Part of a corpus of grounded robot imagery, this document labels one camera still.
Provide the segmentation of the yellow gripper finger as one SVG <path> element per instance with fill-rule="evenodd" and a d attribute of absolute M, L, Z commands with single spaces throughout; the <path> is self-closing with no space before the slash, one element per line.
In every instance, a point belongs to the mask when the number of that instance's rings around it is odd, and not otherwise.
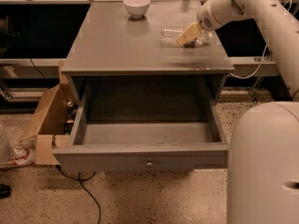
<path fill-rule="evenodd" d="M 201 25 L 197 22 L 193 22 L 176 38 L 176 43 L 180 46 L 183 46 L 195 38 L 198 38 L 201 33 Z"/>

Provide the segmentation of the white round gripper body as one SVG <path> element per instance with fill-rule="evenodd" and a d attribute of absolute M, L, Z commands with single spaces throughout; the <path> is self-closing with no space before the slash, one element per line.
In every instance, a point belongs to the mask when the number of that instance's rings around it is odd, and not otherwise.
<path fill-rule="evenodd" d="M 229 3 L 209 0 L 199 8 L 196 19 L 204 30 L 215 31 L 229 21 Z"/>

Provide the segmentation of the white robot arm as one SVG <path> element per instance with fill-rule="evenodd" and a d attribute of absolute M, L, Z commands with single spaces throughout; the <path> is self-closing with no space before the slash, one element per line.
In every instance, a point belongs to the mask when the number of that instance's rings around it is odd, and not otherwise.
<path fill-rule="evenodd" d="M 281 0 L 209 0 L 197 22 L 213 31 L 254 19 L 290 95 L 299 91 L 299 21 Z M 238 120 L 229 145 L 226 224 L 299 224 L 299 103 L 269 102 Z"/>

